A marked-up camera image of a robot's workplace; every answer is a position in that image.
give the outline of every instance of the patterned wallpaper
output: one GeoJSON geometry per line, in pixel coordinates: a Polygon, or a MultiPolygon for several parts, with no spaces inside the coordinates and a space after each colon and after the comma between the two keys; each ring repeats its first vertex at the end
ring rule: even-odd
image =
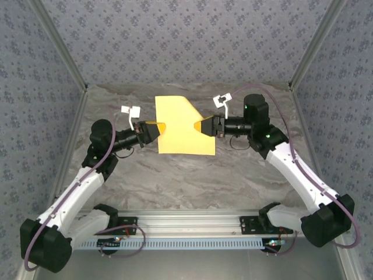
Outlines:
{"type": "Polygon", "coordinates": [[[42,0],[86,83],[289,81],[330,0],[42,0]]]}
{"type": "Polygon", "coordinates": [[[19,226],[36,218],[61,161],[80,90],[26,0],[0,5],[0,279],[20,265],[19,226]]]}
{"type": "Polygon", "coordinates": [[[356,202],[373,279],[373,2],[347,2],[297,89],[326,181],[356,202]]]}

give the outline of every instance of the gray marble table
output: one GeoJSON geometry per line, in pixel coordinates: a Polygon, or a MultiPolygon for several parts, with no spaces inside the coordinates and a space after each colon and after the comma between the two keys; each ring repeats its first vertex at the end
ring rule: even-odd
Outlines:
{"type": "MultiPolygon", "coordinates": [[[[140,120],[155,120],[154,97],[181,95],[210,116],[219,111],[212,97],[232,92],[240,85],[232,84],[155,84],[97,85],[88,88],[88,100],[78,140],[65,178],[67,187],[85,158],[90,144],[91,125],[100,118],[110,119],[107,105],[141,106],[140,120]]],[[[264,85],[273,93],[284,111],[294,137],[295,148],[310,163],[307,146],[291,93],[284,85],[264,85]]],[[[260,90],[250,89],[230,101],[230,115],[241,116],[243,98],[260,90]]],[[[285,131],[282,120],[269,98],[272,123],[285,131]]],[[[117,130],[127,129],[128,115],[115,113],[117,130]]],[[[248,145],[244,137],[234,139],[238,148],[248,145]]],[[[118,209],[260,209],[278,201],[287,206],[303,206],[287,180],[252,149],[233,150],[229,138],[216,140],[216,156],[160,155],[157,143],[119,160],[111,177],[87,201],[85,208],[105,203],[118,209]]]]}

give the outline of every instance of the metal floor panel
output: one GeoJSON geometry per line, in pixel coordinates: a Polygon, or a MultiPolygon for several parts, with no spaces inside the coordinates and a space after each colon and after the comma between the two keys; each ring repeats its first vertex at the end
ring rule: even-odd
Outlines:
{"type": "Polygon", "coordinates": [[[34,280],[345,280],[336,248],[299,239],[289,255],[260,250],[143,251],[128,259],[78,250],[59,273],[39,269],[34,280]]]}

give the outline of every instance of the yellow paper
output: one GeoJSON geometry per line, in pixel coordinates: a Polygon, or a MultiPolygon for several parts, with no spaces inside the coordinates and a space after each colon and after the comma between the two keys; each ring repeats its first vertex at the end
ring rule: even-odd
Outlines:
{"type": "Polygon", "coordinates": [[[184,96],[156,96],[157,122],[166,130],[158,137],[158,153],[215,155],[215,137],[198,132],[203,117],[184,96]]]}

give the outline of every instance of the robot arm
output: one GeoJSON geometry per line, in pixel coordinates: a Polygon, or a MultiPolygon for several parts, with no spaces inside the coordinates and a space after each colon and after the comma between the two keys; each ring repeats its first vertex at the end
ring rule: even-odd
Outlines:
{"type": "MultiPolygon", "coordinates": [[[[214,98],[217,107],[226,101],[224,96],[214,98]]],[[[285,227],[303,232],[314,246],[322,247],[351,228],[351,220],[325,193],[335,197],[351,214],[354,201],[349,195],[340,196],[326,185],[307,164],[295,153],[297,162],[320,186],[317,189],[300,171],[293,157],[288,138],[270,124],[269,107],[261,94],[250,94],[244,99],[243,117],[209,117],[195,126],[209,136],[245,135],[250,146],[272,164],[298,192],[307,209],[289,208],[279,203],[270,204],[259,211],[263,228],[285,227]]]]}
{"type": "Polygon", "coordinates": [[[29,255],[29,261],[52,272],[58,272],[66,265],[74,249],[83,241],[106,228],[117,226],[118,211],[106,205],[98,205],[86,216],[75,219],[90,196],[109,178],[118,159],[115,153],[130,149],[135,145],[144,147],[153,142],[165,129],[164,124],[156,122],[139,122],[132,129],[115,133],[115,142],[110,155],[84,180],[87,174],[106,154],[112,138],[111,124],[107,120],[98,120],[92,125],[87,156],[77,176],[62,195],[36,220],[27,219],[20,228],[21,256],[25,258],[26,250],[36,232],[46,223],[36,239],[29,255]],[[54,209],[62,206],[56,213],[54,209]]]}

